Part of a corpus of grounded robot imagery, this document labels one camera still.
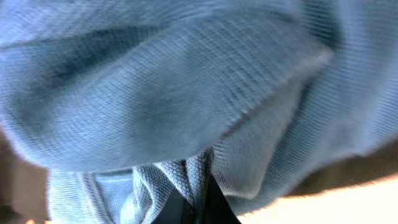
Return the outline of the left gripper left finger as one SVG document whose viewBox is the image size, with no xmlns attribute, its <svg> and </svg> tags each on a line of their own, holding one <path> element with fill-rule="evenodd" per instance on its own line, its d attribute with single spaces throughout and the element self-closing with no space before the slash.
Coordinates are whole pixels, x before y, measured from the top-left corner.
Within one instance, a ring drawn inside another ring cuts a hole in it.
<svg viewBox="0 0 398 224">
<path fill-rule="evenodd" d="M 178 190 L 173 190 L 152 224 L 191 224 L 192 212 L 188 201 Z"/>
</svg>

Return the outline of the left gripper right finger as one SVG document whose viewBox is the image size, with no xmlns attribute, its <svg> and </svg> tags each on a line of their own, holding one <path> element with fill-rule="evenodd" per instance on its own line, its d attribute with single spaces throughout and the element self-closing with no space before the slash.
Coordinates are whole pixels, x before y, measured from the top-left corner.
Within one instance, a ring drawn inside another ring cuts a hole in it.
<svg viewBox="0 0 398 224">
<path fill-rule="evenodd" d="M 200 212 L 199 224 L 241 224 L 213 175 L 210 175 L 205 196 L 205 204 Z"/>
</svg>

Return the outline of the blue t-shirt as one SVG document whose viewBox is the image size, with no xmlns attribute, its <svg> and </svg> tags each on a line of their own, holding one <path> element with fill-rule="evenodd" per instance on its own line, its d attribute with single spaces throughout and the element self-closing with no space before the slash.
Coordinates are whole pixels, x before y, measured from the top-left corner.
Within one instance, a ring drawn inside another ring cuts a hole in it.
<svg viewBox="0 0 398 224">
<path fill-rule="evenodd" d="M 199 223 L 397 171 L 397 2 L 2 1 L 1 128 L 55 223 Z"/>
</svg>

